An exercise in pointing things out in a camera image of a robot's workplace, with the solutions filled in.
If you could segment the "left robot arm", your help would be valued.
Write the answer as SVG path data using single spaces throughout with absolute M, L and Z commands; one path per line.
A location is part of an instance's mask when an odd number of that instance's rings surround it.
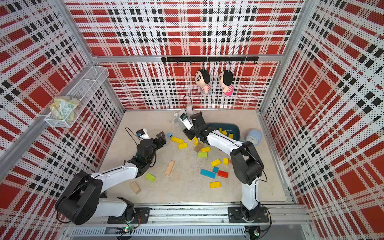
M 57 214 L 62 214 L 75 225 L 98 217 L 108 217 L 111 224 L 140 218 L 132 202 L 122 197 L 109 199 L 104 196 L 106 190 L 136 179 L 153 167 L 157 151 L 167 143 L 164 132 L 151 138 L 146 129 L 141 129 L 136 135 L 140 141 L 137 152 L 123 165 L 100 173 L 81 171 L 76 174 L 55 204 Z

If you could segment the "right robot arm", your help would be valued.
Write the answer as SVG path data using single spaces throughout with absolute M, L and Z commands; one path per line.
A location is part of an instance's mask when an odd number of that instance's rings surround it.
M 205 122 L 202 112 L 191 116 L 182 113 L 180 121 L 185 126 L 183 132 L 188 139 L 197 138 L 230 156 L 234 173 L 242 183 L 241 216 L 246 222 L 255 222 L 262 213 L 258 193 L 264 164 L 254 144 L 249 141 L 233 140 L 219 130 L 210 127 Z

